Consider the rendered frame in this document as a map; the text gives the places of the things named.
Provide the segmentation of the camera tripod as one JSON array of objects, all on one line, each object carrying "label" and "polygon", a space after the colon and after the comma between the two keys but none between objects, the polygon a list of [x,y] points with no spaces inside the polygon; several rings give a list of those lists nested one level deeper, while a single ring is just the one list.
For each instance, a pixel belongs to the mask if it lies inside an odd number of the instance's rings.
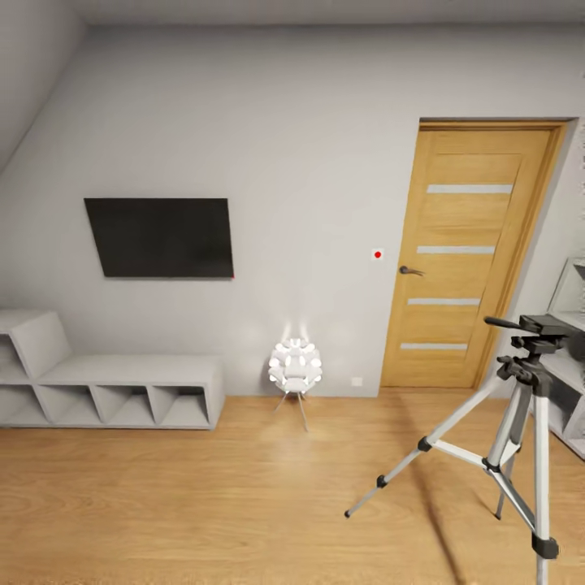
[{"label": "camera tripod", "polygon": [[[518,359],[518,356],[498,357],[498,362],[504,365],[491,377],[487,383],[474,393],[460,408],[448,416],[437,429],[426,435],[418,442],[418,447],[405,460],[396,465],[386,476],[377,478],[377,486],[354,507],[344,512],[349,516],[364,502],[372,497],[380,488],[384,488],[390,479],[397,475],[408,463],[422,451],[427,452],[436,447],[455,457],[483,468],[491,475],[501,488],[500,499],[497,505],[496,518],[501,520],[501,511],[504,499],[509,498],[513,507],[522,519],[531,528],[532,549],[536,551],[536,585],[548,585],[548,559],[557,559],[559,544],[549,536],[548,512],[548,397],[551,377],[543,372],[544,365],[540,363],[543,353],[555,353],[556,349],[564,348],[569,336],[576,329],[558,322],[549,313],[545,315],[520,315],[519,324],[500,318],[485,317],[484,322],[503,328],[514,328],[524,332],[538,333],[539,336],[512,337],[512,346],[525,348],[530,351],[528,357]],[[487,458],[474,455],[471,452],[455,447],[440,440],[451,427],[468,414],[478,403],[488,397],[499,385],[509,377],[516,377],[509,404],[500,423],[496,438],[492,443]],[[535,513],[531,512],[528,504],[522,499],[513,487],[510,475],[514,467],[517,453],[522,448],[522,436],[527,423],[531,401],[534,401],[534,485],[535,485]],[[507,462],[505,473],[501,467]]]}]

